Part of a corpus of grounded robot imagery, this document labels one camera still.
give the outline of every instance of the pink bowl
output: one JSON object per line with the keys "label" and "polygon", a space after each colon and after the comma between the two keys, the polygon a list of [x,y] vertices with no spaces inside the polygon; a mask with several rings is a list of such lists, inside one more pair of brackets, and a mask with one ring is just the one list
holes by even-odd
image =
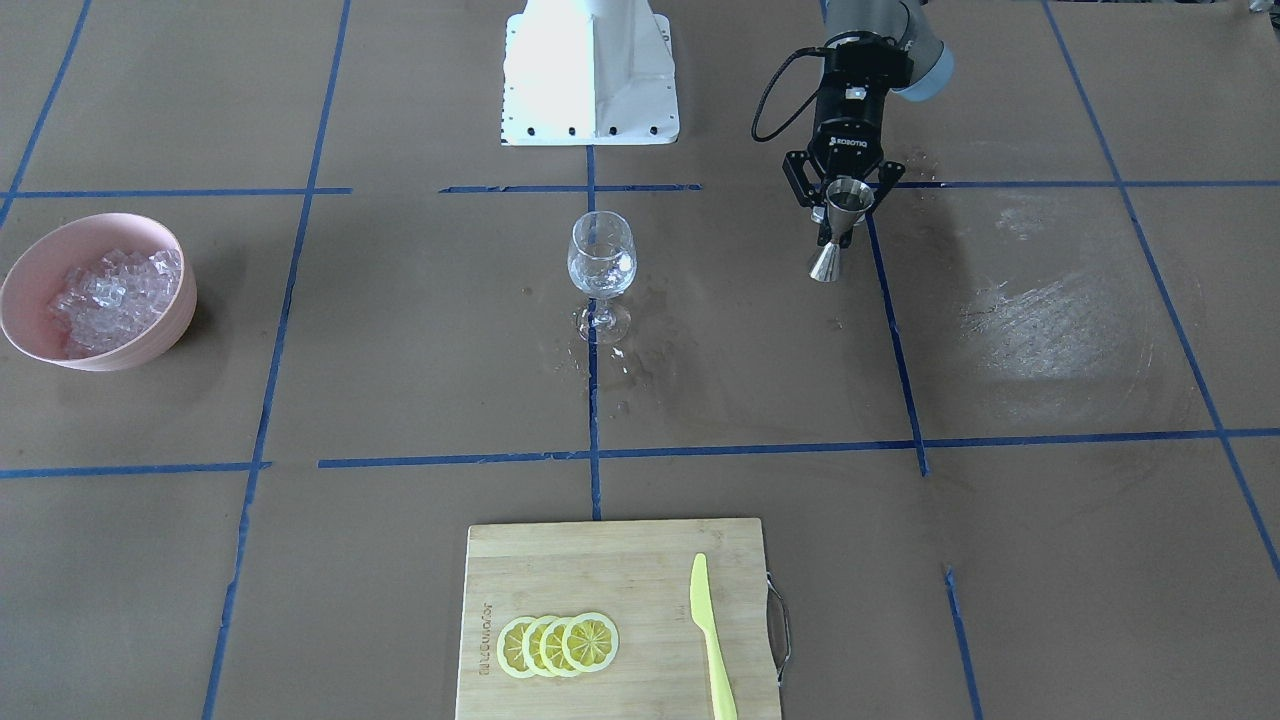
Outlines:
{"label": "pink bowl", "polygon": [[[67,333],[54,322],[49,301],[61,292],[67,272],[84,268],[111,250],[152,255],[175,250],[182,258],[178,292],[141,336],[110,352],[70,360]],[[0,287],[0,328],[18,350],[45,363],[77,370],[124,370],[159,356],[187,332],[196,311],[196,275],[169,228],[141,215],[106,213],[68,223],[23,252]]]}

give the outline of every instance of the blue tape line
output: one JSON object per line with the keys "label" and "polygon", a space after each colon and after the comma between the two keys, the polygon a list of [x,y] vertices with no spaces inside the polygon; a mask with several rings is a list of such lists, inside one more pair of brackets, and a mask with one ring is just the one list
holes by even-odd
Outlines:
{"label": "blue tape line", "polygon": [[879,237],[876,234],[876,219],[867,217],[867,233],[872,238],[872,255],[876,258],[876,275],[879,277],[881,293],[884,296],[884,316],[888,319],[888,333],[893,338],[893,359],[897,361],[897,377],[902,382],[902,400],[906,402],[906,418],[911,423],[911,438],[915,442],[915,459],[920,464],[920,475],[929,474],[929,459],[924,452],[924,436],[920,433],[920,418],[915,410],[915,396],[911,393],[911,377],[906,372],[906,356],[902,354],[902,337],[893,314],[893,296],[888,291],[888,275],[884,273],[884,258],[881,255]]}
{"label": "blue tape line", "polygon": [[212,187],[192,190],[32,190],[13,193],[23,200],[61,197],[246,197],[257,195],[351,195],[351,187]]}
{"label": "blue tape line", "polygon": [[699,183],[690,184],[595,184],[596,192],[698,192]]}
{"label": "blue tape line", "polygon": [[544,460],[586,460],[588,450],[559,450],[552,452],[499,452],[492,455],[421,455],[411,457],[346,457],[320,460],[316,468],[334,470],[343,468],[397,468],[412,465],[486,465],[494,462],[539,462]]}
{"label": "blue tape line", "polygon": [[1125,187],[1280,187],[1280,179],[1253,181],[1123,181]]}
{"label": "blue tape line", "polygon": [[1170,430],[1143,433],[1085,433],[1075,436],[1005,436],[972,438],[937,438],[924,441],[925,447],[1007,447],[1020,445],[1082,445],[1108,442],[1155,442],[1175,439],[1213,439],[1217,430]]}
{"label": "blue tape line", "polygon": [[442,188],[438,195],[476,195],[508,192],[698,192],[699,183],[689,184],[453,184]]}
{"label": "blue tape line", "polygon": [[[595,146],[586,146],[586,211],[595,211]],[[595,300],[588,301],[588,318],[595,313]],[[588,374],[586,374],[586,414],[590,432],[590,460],[591,460],[591,519],[602,520],[600,510],[600,383],[599,383],[599,351],[595,342],[595,324],[588,320]]]}
{"label": "blue tape line", "polygon": [[1033,188],[1033,187],[1115,187],[1115,181],[923,181],[900,182],[897,187],[914,190],[1000,190],[1000,188]]}
{"label": "blue tape line", "polygon": [[1138,219],[1138,211],[1134,209],[1133,200],[1129,197],[1129,190],[1125,187],[1125,183],[1120,177],[1120,168],[1116,165],[1115,158],[1111,154],[1111,146],[1107,143],[1106,135],[1102,132],[1102,126],[1098,123],[1098,117],[1093,111],[1093,104],[1089,101],[1089,96],[1084,90],[1084,83],[1080,81],[1080,73],[1075,68],[1075,61],[1071,60],[1071,53],[1066,47],[1066,40],[1062,37],[1062,31],[1057,27],[1057,20],[1053,18],[1053,10],[1050,8],[1048,0],[1041,0],[1041,6],[1044,9],[1044,15],[1048,18],[1050,27],[1053,29],[1053,37],[1057,38],[1057,45],[1062,50],[1062,58],[1066,60],[1066,67],[1071,73],[1071,79],[1075,82],[1075,90],[1080,95],[1080,101],[1084,102],[1084,109],[1089,115],[1089,122],[1093,123],[1093,132],[1097,135],[1098,143],[1102,146],[1102,154],[1106,156],[1107,164],[1111,167],[1111,174],[1120,186],[1120,197],[1124,199],[1125,211],[1129,213],[1129,220],[1133,223],[1133,229],[1138,234],[1138,243],[1142,246],[1142,254],[1146,256],[1147,265],[1151,268],[1151,275],[1155,278],[1156,287],[1160,290],[1160,297],[1165,302],[1165,310],[1169,313],[1169,319],[1174,323],[1174,331],[1178,333],[1178,342],[1181,343],[1183,354],[1187,356],[1187,363],[1190,365],[1192,374],[1196,377],[1196,384],[1199,387],[1201,397],[1204,400],[1204,407],[1208,410],[1210,419],[1213,421],[1213,429],[1217,430],[1219,441],[1222,443],[1222,450],[1226,452],[1228,462],[1230,462],[1231,471],[1235,474],[1235,482],[1240,487],[1240,493],[1244,496],[1244,501],[1249,507],[1249,515],[1253,516],[1253,525],[1257,528],[1258,537],[1262,539],[1262,546],[1266,548],[1267,556],[1271,560],[1271,569],[1275,571],[1276,578],[1280,579],[1280,553],[1276,552],[1276,547],[1271,541],[1271,533],[1267,530],[1266,521],[1262,519],[1262,514],[1258,512],[1258,506],[1253,501],[1253,492],[1249,489],[1249,483],[1244,478],[1244,471],[1240,469],[1240,464],[1235,457],[1235,450],[1231,448],[1231,439],[1226,428],[1222,425],[1222,418],[1217,413],[1217,406],[1213,402],[1213,396],[1208,391],[1208,383],[1204,382],[1204,374],[1201,372],[1199,363],[1196,360],[1196,352],[1192,350],[1190,340],[1187,337],[1187,329],[1183,327],[1183,322],[1178,316],[1172,295],[1165,284],[1165,278],[1156,263],[1156,255],[1152,252],[1151,243],[1147,241],[1146,231],[1143,231],[1142,220]]}
{"label": "blue tape line", "polygon": [[1280,553],[1276,553],[1275,542],[1271,539],[1271,533],[1267,532],[1267,524],[1262,520],[1257,501],[1253,500],[1253,491],[1249,488],[1248,480],[1244,479],[1244,469],[1240,468],[1240,461],[1235,457],[1235,448],[1231,447],[1225,433],[1221,439],[1222,448],[1226,451],[1226,461],[1231,464],[1231,473],[1235,474],[1235,484],[1239,486],[1240,495],[1244,496],[1244,503],[1249,507],[1249,515],[1253,518],[1253,527],[1258,529],[1262,547],[1266,548],[1267,559],[1271,560],[1271,570],[1275,571],[1276,579],[1280,579]]}
{"label": "blue tape line", "polygon": [[867,452],[873,450],[911,450],[909,439],[867,442],[814,442],[792,445],[721,445],[700,447],[637,447],[602,450],[600,457],[705,457],[716,455],[790,455],[809,452]]}
{"label": "blue tape line", "polygon": [[586,211],[595,211],[595,146],[586,146]]}
{"label": "blue tape line", "polygon": [[27,174],[27,165],[31,164],[36,143],[40,142],[40,133],[45,129],[45,120],[49,119],[49,111],[54,108],[58,91],[63,87],[63,78],[67,77],[67,68],[72,64],[72,55],[76,54],[76,46],[79,45],[79,36],[84,29],[84,20],[88,18],[88,8],[92,1],[84,0],[84,4],[81,5],[81,14],[76,18],[76,29],[72,31],[72,37],[67,42],[67,53],[63,54],[63,64],[58,67],[58,74],[54,76],[54,85],[49,88],[49,95],[45,96],[45,105],[40,109],[40,117],[36,118],[36,127],[32,128],[31,138],[27,140],[27,149],[23,150],[22,160],[18,161],[18,172],[14,173],[13,183],[9,184],[9,195],[4,199],[4,205],[0,205],[0,227],[4,227],[4,222],[9,218],[14,195],[22,187],[22,178]]}
{"label": "blue tape line", "polygon": [[[879,187],[879,183],[869,183]],[[595,192],[699,192],[701,183],[659,184],[596,184]],[[1084,188],[1084,187],[1280,187],[1280,179],[1224,181],[911,181],[897,187],[908,190],[1012,190],[1012,188]],[[440,195],[509,193],[509,192],[589,192],[585,184],[454,184],[438,191]]]}
{"label": "blue tape line", "polygon": [[218,684],[223,673],[223,659],[227,653],[227,635],[232,625],[232,615],[236,609],[236,593],[239,588],[241,569],[244,561],[244,550],[248,542],[250,507],[257,495],[257,479],[262,469],[262,452],[266,446],[266,430],[271,421],[271,405],[275,400],[275,383],[280,373],[280,357],[284,354],[284,336],[288,332],[289,311],[293,305],[293,287],[298,277],[298,259],[302,256],[302,243],[306,238],[307,224],[311,219],[311,201],[315,197],[316,177],[320,174],[320,156],[324,151],[325,132],[329,127],[329,111],[333,108],[334,88],[338,85],[338,69],[342,65],[342,49],[347,37],[347,20],[351,17],[351,0],[343,0],[342,19],[338,23],[338,40],[333,49],[333,64],[329,68],[329,85],[325,88],[324,105],[320,110],[320,126],[316,129],[315,149],[311,152],[311,170],[307,176],[307,193],[302,200],[302,214],[298,219],[298,233],[293,240],[293,256],[289,260],[289,278],[284,286],[284,301],[280,307],[280,322],[275,331],[275,348],[271,352],[271,368],[266,377],[266,389],[262,393],[262,415],[259,420],[257,437],[253,442],[253,465],[248,471],[248,480],[244,483],[244,505],[241,507],[239,532],[236,539],[236,568],[232,582],[227,585],[227,597],[223,601],[221,625],[218,629],[218,644],[214,648],[212,667],[209,671],[209,688],[205,692],[205,707],[202,719],[212,720],[214,706],[218,700]]}
{"label": "blue tape line", "polygon": [[1280,437],[1280,428],[1239,428],[1226,430],[1226,437]]}
{"label": "blue tape line", "polygon": [[172,475],[177,473],[243,473],[252,462],[205,462],[175,465],[95,465],[83,468],[29,468],[0,470],[0,480],[23,478],[86,478],[106,475]]}
{"label": "blue tape line", "polygon": [[[1280,428],[1243,428],[1226,430],[1233,437],[1280,437]],[[1060,436],[996,436],[968,438],[924,439],[927,448],[956,447],[1010,447],[1039,445],[1103,445],[1116,442],[1172,442],[1189,439],[1215,439],[1216,430],[1165,430],[1135,433],[1084,433]],[[690,447],[635,447],[598,450],[600,459],[631,457],[703,457],[717,455],[788,455],[810,452],[872,452],[915,450],[914,439],[860,441],[860,442],[814,442],[777,445],[708,445]],[[316,462],[324,470],[342,468],[383,468],[397,465],[468,465],[495,462],[536,462],[556,460],[589,460],[590,450],[557,450],[549,452],[499,452],[488,455],[424,455],[404,457],[352,457],[328,459]]]}
{"label": "blue tape line", "polygon": [[950,565],[947,565],[946,584],[947,603],[951,606],[951,624],[956,629],[956,644],[960,646],[960,662],[964,664],[964,680],[969,687],[969,705],[973,706],[973,720],[982,720],[982,700],[978,697],[978,679],[973,673],[969,638],[964,632],[964,618],[960,616],[960,601],[956,598],[955,570]]}

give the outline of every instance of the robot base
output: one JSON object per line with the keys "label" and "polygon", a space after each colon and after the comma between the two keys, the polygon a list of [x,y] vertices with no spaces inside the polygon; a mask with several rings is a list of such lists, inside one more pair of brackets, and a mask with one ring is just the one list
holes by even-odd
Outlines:
{"label": "robot base", "polygon": [[666,145],[680,136],[671,23],[648,0],[529,0],[507,20],[502,142]]}

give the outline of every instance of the metal jigger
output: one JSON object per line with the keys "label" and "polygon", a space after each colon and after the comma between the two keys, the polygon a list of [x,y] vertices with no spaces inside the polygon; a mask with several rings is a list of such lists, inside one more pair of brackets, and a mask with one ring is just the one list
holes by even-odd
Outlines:
{"label": "metal jigger", "polygon": [[841,177],[827,186],[824,196],[827,217],[823,223],[829,227],[831,236],[809,260],[809,277],[829,283],[840,279],[840,240],[863,222],[863,215],[876,202],[876,191],[860,179]]}

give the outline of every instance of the glass base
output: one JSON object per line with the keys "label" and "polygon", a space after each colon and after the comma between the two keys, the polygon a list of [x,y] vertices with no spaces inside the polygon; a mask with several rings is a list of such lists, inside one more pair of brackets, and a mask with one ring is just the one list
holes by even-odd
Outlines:
{"label": "glass base", "polygon": [[573,314],[577,334],[596,345],[613,345],[627,334],[631,327],[631,313],[616,302],[595,301],[595,307],[588,304]]}

